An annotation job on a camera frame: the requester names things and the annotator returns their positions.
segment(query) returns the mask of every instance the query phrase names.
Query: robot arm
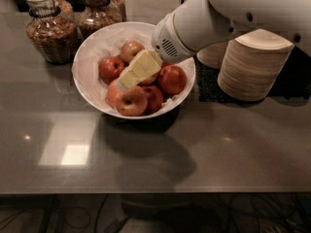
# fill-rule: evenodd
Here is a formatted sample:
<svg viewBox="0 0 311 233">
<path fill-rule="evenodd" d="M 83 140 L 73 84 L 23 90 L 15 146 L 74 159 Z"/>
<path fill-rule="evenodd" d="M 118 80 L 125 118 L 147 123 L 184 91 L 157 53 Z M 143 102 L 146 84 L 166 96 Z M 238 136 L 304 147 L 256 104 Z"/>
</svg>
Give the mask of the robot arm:
<svg viewBox="0 0 311 233">
<path fill-rule="evenodd" d="M 188 0 L 157 25 L 152 44 L 163 60 L 178 63 L 257 28 L 311 56 L 310 0 Z"/>
</svg>

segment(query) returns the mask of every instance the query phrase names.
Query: bowl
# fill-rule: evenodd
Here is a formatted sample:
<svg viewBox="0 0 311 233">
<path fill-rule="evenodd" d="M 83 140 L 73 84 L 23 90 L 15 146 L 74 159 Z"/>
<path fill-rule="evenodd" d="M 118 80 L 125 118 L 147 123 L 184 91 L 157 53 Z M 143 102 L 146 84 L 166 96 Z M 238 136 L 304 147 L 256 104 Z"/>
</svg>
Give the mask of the bowl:
<svg viewBox="0 0 311 233">
<path fill-rule="evenodd" d="M 155 26 L 145 22 L 120 22 L 99 29 L 87 37 L 78 48 L 72 66 L 75 85 L 88 103 L 100 112 L 119 118 L 145 119 L 163 115 L 180 105 L 190 94 L 195 81 L 195 64 L 192 58 L 176 65 L 183 68 L 188 77 L 184 90 L 169 98 L 160 110 L 151 115 L 123 116 L 107 102 L 108 86 L 98 75 L 99 61 L 108 55 L 118 55 L 120 47 L 127 40 L 140 41 L 151 49 L 151 37 Z"/>
</svg>

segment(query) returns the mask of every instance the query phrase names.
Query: black cable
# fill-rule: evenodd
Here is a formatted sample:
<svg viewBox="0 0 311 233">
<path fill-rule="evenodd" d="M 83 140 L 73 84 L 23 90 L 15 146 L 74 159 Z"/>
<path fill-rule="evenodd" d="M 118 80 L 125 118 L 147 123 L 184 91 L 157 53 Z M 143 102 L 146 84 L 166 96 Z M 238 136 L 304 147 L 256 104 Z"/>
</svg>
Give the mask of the black cable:
<svg viewBox="0 0 311 233">
<path fill-rule="evenodd" d="M 99 206 L 99 209 L 96 215 L 95 223 L 94 223 L 94 233 L 97 233 L 98 220 L 101 215 L 101 211 L 103 210 L 103 207 L 106 204 L 107 199 L 108 199 L 108 194 L 104 197 L 103 201 L 100 203 L 100 206 Z"/>
<path fill-rule="evenodd" d="M 233 223 L 234 223 L 234 226 L 235 226 L 235 231 L 236 231 L 237 233 L 241 233 L 241 231 L 240 231 L 240 229 L 239 229 L 239 226 L 238 226 L 237 223 L 236 223 L 235 218 L 233 218 L 232 220 L 233 220 Z"/>
<path fill-rule="evenodd" d="M 273 194 L 251 194 L 250 203 L 252 205 L 252 211 L 243 211 L 235 209 L 233 203 L 239 196 L 244 196 L 244 194 L 233 194 L 229 201 L 226 203 L 219 194 L 212 198 L 216 201 L 217 205 L 228 209 L 228 217 L 232 214 L 237 214 L 241 216 L 247 216 L 255 218 L 258 224 L 258 232 L 260 232 L 259 219 L 267 219 L 273 223 L 283 226 L 288 232 L 294 232 L 298 227 L 292 227 L 288 218 L 294 215 L 296 209 L 294 205 L 283 204 L 279 200 L 277 195 Z M 226 223 L 225 232 L 229 231 L 230 218 Z"/>
<path fill-rule="evenodd" d="M 301 221 L 303 225 L 308 229 L 308 232 L 311 232 L 311 220 L 309 218 L 309 215 L 305 212 L 298 195 L 295 193 L 293 194 L 293 201 L 296 207 L 296 210 L 301 218 Z"/>
<path fill-rule="evenodd" d="M 49 204 L 47 205 L 46 209 L 44 210 L 40 227 L 39 227 L 39 233 L 45 233 L 48 230 L 49 222 L 51 220 L 52 216 L 52 209 L 54 206 L 54 202 L 56 200 L 56 195 L 52 195 L 49 200 Z"/>
<path fill-rule="evenodd" d="M 229 205 L 227 207 L 227 222 L 226 222 L 226 226 L 225 226 L 225 230 L 223 231 L 223 233 L 229 233 L 231 231 L 231 219 L 232 219 L 232 206 L 231 206 L 231 203 L 232 203 L 232 197 L 229 201 Z"/>
<path fill-rule="evenodd" d="M 59 210 L 81 210 L 83 211 L 84 213 L 86 213 L 87 215 L 87 223 L 85 225 L 82 225 L 82 226 L 75 226 L 74 224 L 72 224 L 71 222 L 69 222 L 69 220 L 66 218 L 65 219 L 65 223 L 73 228 L 73 229 L 79 229 L 79 230 L 85 230 L 87 229 L 89 226 L 90 226 L 90 222 L 91 222 L 91 215 L 90 213 L 88 212 L 88 210 L 86 208 L 83 208 L 83 207 L 64 207 L 64 208 L 60 208 Z"/>
<path fill-rule="evenodd" d="M 124 228 L 129 219 L 129 216 L 122 220 L 115 219 L 105 228 L 104 233 L 119 233 Z"/>
<path fill-rule="evenodd" d="M 240 194 L 235 194 L 235 195 L 233 195 L 231 198 L 230 198 L 230 200 L 229 200 L 229 204 L 228 204 L 228 209 L 229 209 L 229 211 L 230 211 L 230 213 L 229 213 L 229 216 L 230 217 L 232 217 L 232 220 L 233 220 L 233 223 L 234 223 L 234 225 L 235 225 L 235 227 L 237 228 L 237 230 L 238 231 L 240 231 L 240 229 L 239 229 L 239 227 L 238 227 L 238 224 L 236 223 L 236 220 L 235 220 L 235 218 L 234 218 L 234 216 L 232 216 L 232 212 L 238 212 L 239 214 L 243 214 L 244 216 L 252 216 L 252 217 L 254 217 L 255 219 L 256 219 L 256 226 L 257 226 L 257 228 L 258 228 L 258 233 L 260 233 L 261 232 L 261 227 L 260 227 L 260 224 L 259 224 L 259 219 L 256 217 L 256 216 L 254 216 L 254 212 L 251 214 L 251 213 L 246 213 L 246 212 L 241 212 L 241 211 L 237 211 L 236 209 L 233 209 L 233 202 L 234 202 L 234 200 L 238 197 L 238 196 L 240 196 Z M 227 232 L 231 232 L 231 230 L 230 230 L 230 225 L 231 224 L 229 224 L 228 225 L 228 231 Z"/>
<path fill-rule="evenodd" d="M 12 214 L 8 217 L 6 217 L 5 219 L 0 221 L 0 224 L 8 221 L 4 226 L 0 227 L 0 231 L 4 230 L 6 227 L 8 227 L 10 225 L 11 222 L 13 222 L 16 218 L 18 218 L 20 215 L 22 215 L 23 213 L 25 213 L 27 210 L 22 210 L 18 213 Z"/>
</svg>

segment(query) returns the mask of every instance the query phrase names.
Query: red apple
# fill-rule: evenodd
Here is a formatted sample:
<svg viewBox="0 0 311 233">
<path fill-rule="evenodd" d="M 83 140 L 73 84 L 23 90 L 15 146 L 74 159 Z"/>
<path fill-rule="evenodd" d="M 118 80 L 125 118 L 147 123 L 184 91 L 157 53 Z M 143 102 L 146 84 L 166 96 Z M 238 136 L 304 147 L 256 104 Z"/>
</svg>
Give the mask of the red apple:
<svg viewBox="0 0 311 233">
<path fill-rule="evenodd" d="M 135 41 L 135 40 L 126 41 L 121 46 L 120 58 L 124 62 L 129 63 L 139 51 L 144 50 L 144 49 L 145 49 L 144 45 L 142 45 L 138 41 Z"/>
<path fill-rule="evenodd" d="M 142 86 L 147 94 L 148 105 L 145 114 L 150 115 L 157 112 L 164 102 L 162 91 L 156 85 Z"/>
<path fill-rule="evenodd" d="M 120 75 L 124 68 L 124 62 L 120 58 L 116 56 L 106 56 L 99 62 L 99 77 L 104 83 L 109 84 Z"/>
<path fill-rule="evenodd" d="M 140 85 L 148 85 L 156 81 L 159 72 L 153 74 L 152 76 L 146 78 L 144 81 L 140 82 Z"/>
<path fill-rule="evenodd" d="M 116 95 L 116 109 L 123 116 L 140 116 L 145 112 L 147 105 L 146 92 L 138 85 L 133 86 L 126 92 L 118 92 Z"/>
<path fill-rule="evenodd" d="M 157 84 L 164 93 L 170 96 L 177 95 L 185 88 L 187 75 L 177 65 L 164 66 L 159 72 Z"/>
<path fill-rule="evenodd" d="M 113 80 L 109 85 L 108 85 L 108 89 L 107 89 L 107 101 L 108 104 L 115 108 L 116 107 L 116 97 L 118 93 L 122 93 L 121 90 L 119 90 L 116 86 L 116 81 L 117 80 Z"/>
<path fill-rule="evenodd" d="M 170 65 L 170 63 L 168 63 L 168 62 L 166 62 L 166 61 L 163 61 L 162 62 L 162 65 L 161 65 L 161 68 L 163 68 L 164 66 L 169 66 Z"/>
</svg>

